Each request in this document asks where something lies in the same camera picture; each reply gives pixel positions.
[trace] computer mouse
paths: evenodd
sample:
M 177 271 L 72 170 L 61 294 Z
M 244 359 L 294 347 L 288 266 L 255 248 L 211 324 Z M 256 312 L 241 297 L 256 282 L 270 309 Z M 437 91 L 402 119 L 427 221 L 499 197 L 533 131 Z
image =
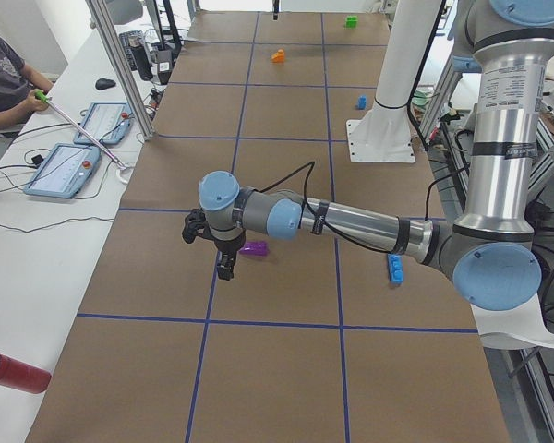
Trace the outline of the computer mouse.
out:
M 116 86 L 116 83 L 114 82 L 114 80 L 111 80 L 109 78 L 99 78 L 98 80 L 96 80 L 96 83 L 94 84 L 94 87 L 97 90 L 108 90 L 113 86 Z

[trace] person's arm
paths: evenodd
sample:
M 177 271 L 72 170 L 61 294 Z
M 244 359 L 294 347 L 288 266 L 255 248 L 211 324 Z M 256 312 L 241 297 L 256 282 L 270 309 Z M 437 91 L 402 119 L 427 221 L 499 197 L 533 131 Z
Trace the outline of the person's arm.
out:
M 25 63 L 20 69 L 20 75 L 26 78 L 31 85 L 43 90 L 45 93 L 49 92 L 54 85 L 46 76 L 28 63 Z
M 47 107 L 46 103 L 35 98 L 35 90 L 32 90 L 25 100 L 10 109 L 0 112 L 0 129 L 7 129 L 24 122 L 31 113 L 44 111 Z

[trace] person's hand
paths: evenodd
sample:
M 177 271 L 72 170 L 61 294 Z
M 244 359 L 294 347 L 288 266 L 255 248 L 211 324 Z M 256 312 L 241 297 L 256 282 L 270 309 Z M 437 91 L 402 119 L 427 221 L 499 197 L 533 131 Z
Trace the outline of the person's hand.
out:
M 30 112 L 45 111 L 49 105 L 35 97 L 36 91 L 37 90 L 29 91 L 29 95 L 27 95 L 27 98 L 25 99 L 25 106 Z

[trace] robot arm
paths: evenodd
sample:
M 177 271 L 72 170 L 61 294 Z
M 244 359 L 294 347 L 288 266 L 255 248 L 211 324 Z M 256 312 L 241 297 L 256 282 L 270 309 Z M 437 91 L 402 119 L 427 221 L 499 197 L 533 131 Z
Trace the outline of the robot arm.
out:
M 544 72 L 554 55 L 554 1 L 461 0 L 459 15 L 456 47 L 461 57 L 470 49 L 483 72 L 464 214 L 453 226 L 412 221 L 289 191 L 266 195 L 212 173 L 199 185 L 202 209 L 189 215 L 199 224 L 187 217 L 183 236 L 215 242 L 220 278 L 233 277 L 245 229 L 291 239 L 300 228 L 410 255 L 484 309 L 512 309 L 536 293 L 541 272 L 524 208 Z

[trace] table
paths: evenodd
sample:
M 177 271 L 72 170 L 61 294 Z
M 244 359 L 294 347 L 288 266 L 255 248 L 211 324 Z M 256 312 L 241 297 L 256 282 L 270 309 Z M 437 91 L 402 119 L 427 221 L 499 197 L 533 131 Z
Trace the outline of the table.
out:
M 142 96 L 152 88 L 134 74 Z M 79 112 L 95 101 L 124 101 L 117 86 L 103 91 L 94 88 L 97 78 L 116 75 L 96 31 L 57 80 L 50 96 L 54 103 L 80 121 Z M 23 131 L 63 123 L 53 110 L 35 114 Z M 24 154 L 50 149 L 58 142 L 71 143 L 74 130 L 54 128 L 36 131 L 16 140 L 0 166 L 24 164 Z M 113 149 L 123 162 L 135 163 L 141 150 L 139 127 L 133 124 L 125 139 Z M 0 223 L 32 229 L 69 218 L 114 218 L 126 187 L 114 176 L 114 167 L 104 176 L 108 159 L 102 162 L 78 197 L 86 200 L 32 198 L 18 190 L 0 193 Z M 27 169 L 7 169 L 21 185 L 30 178 Z M 0 175 L 0 189 L 10 187 Z M 0 353 L 54 370 L 82 296 L 111 228 L 108 221 L 78 221 L 36 233 L 16 233 L 0 228 Z M 0 443 L 25 439 L 42 402 L 32 395 L 0 387 Z
M 349 161 L 344 122 L 389 33 L 382 16 L 344 18 L 196 17 L 30 443 L 509 440 L 470 306 L 435 270 L 407 258 L 391 287 L 385 257 L 300 233 L 226 282 L 213 245 L 181 242 L 218 169 L 262 188 L 316 160 L 310 195 L 422 217 L 424 152 Z

